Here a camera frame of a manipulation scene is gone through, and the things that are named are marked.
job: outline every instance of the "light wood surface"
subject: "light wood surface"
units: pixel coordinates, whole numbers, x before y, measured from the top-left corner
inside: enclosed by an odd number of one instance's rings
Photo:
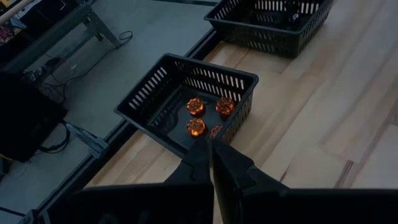
[[[231,145],[291,188],[398,188],[396,24],[396,0],[340,0],[295,60],[220,43],[206,61],[260,78]],[[88,186],[161,182],[179,162],[138,132]]]

